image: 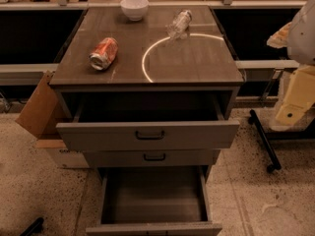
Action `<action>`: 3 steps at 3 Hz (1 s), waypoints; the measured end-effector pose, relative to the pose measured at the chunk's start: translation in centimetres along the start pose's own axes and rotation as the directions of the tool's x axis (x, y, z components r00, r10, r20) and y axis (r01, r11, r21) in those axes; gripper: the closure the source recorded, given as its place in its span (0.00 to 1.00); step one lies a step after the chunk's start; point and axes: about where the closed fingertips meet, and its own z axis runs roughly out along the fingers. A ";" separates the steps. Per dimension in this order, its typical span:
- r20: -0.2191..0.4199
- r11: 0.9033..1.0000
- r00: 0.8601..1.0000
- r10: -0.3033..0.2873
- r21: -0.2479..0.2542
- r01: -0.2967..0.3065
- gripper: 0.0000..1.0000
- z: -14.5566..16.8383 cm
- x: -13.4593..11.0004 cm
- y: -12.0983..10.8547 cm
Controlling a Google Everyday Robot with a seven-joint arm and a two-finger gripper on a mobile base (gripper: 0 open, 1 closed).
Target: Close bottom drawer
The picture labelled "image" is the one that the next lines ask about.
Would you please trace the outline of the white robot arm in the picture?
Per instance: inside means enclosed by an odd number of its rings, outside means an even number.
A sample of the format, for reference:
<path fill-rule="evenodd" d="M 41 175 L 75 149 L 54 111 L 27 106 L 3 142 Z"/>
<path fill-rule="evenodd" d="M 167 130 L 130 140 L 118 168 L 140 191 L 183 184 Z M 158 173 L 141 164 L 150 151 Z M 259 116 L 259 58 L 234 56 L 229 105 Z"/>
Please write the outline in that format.
<path fill-rule="evenodd" d="M 270 126 L 284 131 L 294 126 L 315 103 L 315 0 L 308 0 L 293 17 L 267 40 L 274 48 L 286 48 L 299 66 L 290 75 L 288 87 Z"/>

